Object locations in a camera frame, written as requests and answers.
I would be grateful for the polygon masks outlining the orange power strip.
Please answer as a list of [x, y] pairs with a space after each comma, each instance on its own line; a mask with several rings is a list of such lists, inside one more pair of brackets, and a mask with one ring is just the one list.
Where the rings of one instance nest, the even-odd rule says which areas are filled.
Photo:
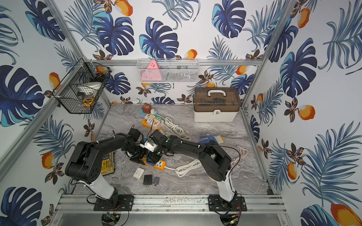
[[151, 162], [147, 161], [146, 157], [144, 157], [142, 160], [145, 163], [145, 165], [147, 165], [147, 166], [150, 166], [150, 167], [153, 167], [155, 169], [162, 170], [162, 171], [165, 170], [165, 166], [166, 166], [165, 161], [160, 160], [157, 163], [151, 163]]

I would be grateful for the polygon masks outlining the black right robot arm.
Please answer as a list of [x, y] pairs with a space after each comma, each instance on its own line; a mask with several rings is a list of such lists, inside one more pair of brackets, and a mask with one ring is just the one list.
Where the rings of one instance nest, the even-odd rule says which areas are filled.
[[165, 136], [155, 130], [141, 146], [149, 150], [147, 159], [157, 163], [164, 154], [183, 154], [200, 161], [207, 175], [217, 182], [219, 196], [226, 202], [232, 202], [236, 196], [230, 177], [231, 157], [215, 141], [195, 143], [177, 136]]

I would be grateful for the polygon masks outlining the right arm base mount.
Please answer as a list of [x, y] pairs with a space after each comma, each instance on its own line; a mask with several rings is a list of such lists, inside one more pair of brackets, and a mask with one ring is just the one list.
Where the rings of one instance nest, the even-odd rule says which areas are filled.
[[208, 207], [210, 211], [215, 212], [246, 212], [248, 210], [245, 198], [241, 195], [234, 195], [230, 202], [222, 199], [219, 195], [210, 195], [208, 197]]

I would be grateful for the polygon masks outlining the small grey plug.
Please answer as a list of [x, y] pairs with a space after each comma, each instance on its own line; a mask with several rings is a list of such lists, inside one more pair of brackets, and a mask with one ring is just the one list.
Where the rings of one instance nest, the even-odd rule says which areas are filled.
[[153, 178], [153, 185], [156, 187], [159, 184], [160, 178], [159, 177], [154, 177]]

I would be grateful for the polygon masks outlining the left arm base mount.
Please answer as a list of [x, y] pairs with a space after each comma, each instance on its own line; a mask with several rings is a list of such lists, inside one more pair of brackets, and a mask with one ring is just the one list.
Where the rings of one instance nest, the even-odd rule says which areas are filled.
[[131, 211], [133, 208], [133, 195], [116, 195], [106, 200], [96, 197], [94, 211]]

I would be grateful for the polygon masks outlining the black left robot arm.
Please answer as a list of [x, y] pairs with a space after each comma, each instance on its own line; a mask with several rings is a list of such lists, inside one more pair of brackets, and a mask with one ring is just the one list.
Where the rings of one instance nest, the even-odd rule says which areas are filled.
[[139, 130], [131, 129], [127, 134], [117, 133], [101, 141], [79, 142], [66, 166], [65, 174], [86, 185], [96, 197], [111, 200], [117, 191], [101, 174], [103, 157], [119, 149], [131, 157], [141, 156], [143, 149], [138, 143], [141, 137], [143, 135]]

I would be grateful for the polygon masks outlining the black charger plug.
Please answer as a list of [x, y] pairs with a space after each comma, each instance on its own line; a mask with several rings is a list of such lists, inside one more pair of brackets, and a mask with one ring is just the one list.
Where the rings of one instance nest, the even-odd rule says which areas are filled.
[[152, 185], [153, 184], [153, 175], [144, 175], [143, 185]]

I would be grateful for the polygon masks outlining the white charger plug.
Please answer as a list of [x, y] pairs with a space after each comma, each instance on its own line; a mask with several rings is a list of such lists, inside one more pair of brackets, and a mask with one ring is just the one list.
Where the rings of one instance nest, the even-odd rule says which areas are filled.
[[145, 173], [145, 170], [138, 167], [136, 169], [135, 173], [133, 174], [133, 177], [135, 180], [140, 180], [143, 177], [144, 173]]

